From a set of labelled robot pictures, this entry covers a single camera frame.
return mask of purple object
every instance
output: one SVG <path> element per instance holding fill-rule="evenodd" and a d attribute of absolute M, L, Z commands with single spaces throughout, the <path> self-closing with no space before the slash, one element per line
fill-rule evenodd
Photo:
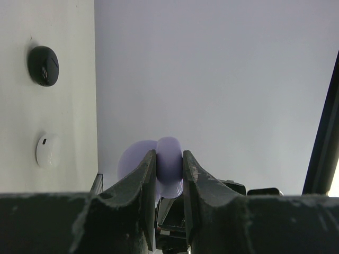
<path fill-rule="evenodd" d="M 142 140 L 132 144 L 123 152 L 118 163 L 118 180 L 135 170 L 149 150 L 157 147 L 157 141 Z"/>
<path fill-rule="evenodd" d="M 164 198 L 180 196 L 182 184 L 182 151 L 178 139 L 165 137 L 158 140 L 157 179 L 158 191 Z"/>
<path fill-rule="evenodd" d="M 157 192 L 161 194 L 164 198 L 176 198 L 179 197 L 184 190 L 183 180 L 179 182 L 174 182 L 172 184 L 162 184 L 159 183 L 157 187 Z"/>

